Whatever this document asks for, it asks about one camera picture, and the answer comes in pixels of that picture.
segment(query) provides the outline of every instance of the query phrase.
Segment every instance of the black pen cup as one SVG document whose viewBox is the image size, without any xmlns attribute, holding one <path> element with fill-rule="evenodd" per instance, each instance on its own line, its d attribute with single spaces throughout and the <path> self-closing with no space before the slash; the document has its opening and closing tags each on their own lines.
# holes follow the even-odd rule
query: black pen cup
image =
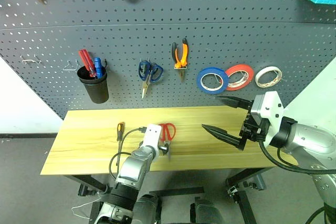
<svg viewBox="0 0 336 224">
<path fill-rule="evenodd" d="M 109 99 L 109 91 L 107 89 L 107 72 L 102 67 L 103 76 L 99 79 L 90 77 L 90 73 L 85 67 L 81 67 L 77 71 L 77 75 L 81 83 L 84 84 L 89 97 L 94 103 L 104 103 Z"/>
</svg>

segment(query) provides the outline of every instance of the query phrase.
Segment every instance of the pegboard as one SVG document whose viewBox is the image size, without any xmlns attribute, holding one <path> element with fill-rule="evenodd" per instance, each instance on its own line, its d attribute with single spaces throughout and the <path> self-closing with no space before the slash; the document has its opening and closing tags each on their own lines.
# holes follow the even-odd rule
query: pegboard
<svg viewBox="0 0 336 224">
<path fill-rule="evenodd" d="M 288 104 L 333 59 L 335 7 L 308 0 L 0 0 L 0 54 L 62 118 L 68 110 L 220 105 L 196 86 L 206 67 L 238 63 L 255 72 L 277 66 L 283 80 L 268 89 L 254 82 L 223 94 L 253 99 L 277 90 Z M 181 83 L 171 44 L 189 43 Z M 76 72 L 62 71 L 77 51 L 108 62 L 110 99 L 90 101 Z M 23 65 L 34 54 L 41 64 Z M 141 99 L 140 58 L 164 68 Z"/>
</svg>

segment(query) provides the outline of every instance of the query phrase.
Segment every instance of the blue tape roll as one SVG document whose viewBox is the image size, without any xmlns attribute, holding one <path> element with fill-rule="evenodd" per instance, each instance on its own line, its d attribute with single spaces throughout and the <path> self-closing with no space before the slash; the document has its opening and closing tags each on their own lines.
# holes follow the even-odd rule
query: blue tape roll
<svg viewBox="0 0 336 224">
<path fill-rule="evenodd" d="M 206 76 L 208 74 L 217 75 L 222 80 L 222 84 L 218 88 L 215 88 L 215 89 L 211 89 L 211 88 L 206 87 L 204 85 L 204 83 L 202 82 L 202 79 L 203 79 L 204 76 Z M 229 84 L 229 77 L 227 76 L 225 71 L 220 69 L 220 68 L 205 68 L 202 71 L 200 71 L 197 75 L 197 86 L 198 86 L 198 88 L 201 89 L 203 92 L 208 93 L 208 94 L 222 93 L 226 89 L 228 84 Z"/>
</svg>

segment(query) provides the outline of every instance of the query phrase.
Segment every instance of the table top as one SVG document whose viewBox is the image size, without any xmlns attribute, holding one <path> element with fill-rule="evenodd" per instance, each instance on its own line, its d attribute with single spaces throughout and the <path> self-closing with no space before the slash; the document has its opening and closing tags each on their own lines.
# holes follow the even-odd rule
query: table top
<svg viewBox="0 0 336 224">
<path fill-rule="evenodd" d="M 42 175 L 106 174 L 111 157 L 118 151 L 117 125 L 125 122 L 125 133 L 150 123 L 173 123 L 176 136 L 171 143 L 171 160 L 160 156 L 151 170 L 270 167 L 257 143 L 248 141 L 244 151 L 221 142 L 201 124 L 227 130 L 238 136 L 246 110 L 228 106 L 153 109 L 68 111 L 41 171 Z M 136 131 L 124 141 L 123 151 L 138 148 L 144 134 Z M 276 156 L 276 149 L 268 148 Z M 284 158 L 294 162 L 291 157 Z"/>
</svg>

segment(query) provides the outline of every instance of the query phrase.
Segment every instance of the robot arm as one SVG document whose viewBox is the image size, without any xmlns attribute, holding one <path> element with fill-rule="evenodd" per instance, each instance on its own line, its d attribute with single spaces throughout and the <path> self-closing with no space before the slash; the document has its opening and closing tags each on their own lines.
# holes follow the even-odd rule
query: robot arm
<svg viewBox="0 0 336 224">
<path fill-rule="evenodd" d="M 298 124 L 294 119 L 283 116 L 283 106 L 276 91 L 257 95 L 254 101 L 235 97 L 219 98 L 226 105 L 248 110 L 239 133 L 241 138 L 231 136 L 217 127 L 202 125 L 203 128 L 240 150 L 244 149 L 247 139 L 259 142 L 261 150 L 270 160 L 272 157 L 266 151 L 268 145 L 292 155 L 298 167 L 287 168 L 280 164 L 281 168 L 310 174 L 324 201 L 330 223 L 336 223 L 335 135 L 317 127 Z"/>
<path fill-rule="evenodd" d="M 114 187 L 104 202 L 94 224 L 131 223 L 133 207 L 146 173 L 159 156 L 158 142 L 161 126 L 150 124 L 143 143 L 123 163 Z"/>
</svg>

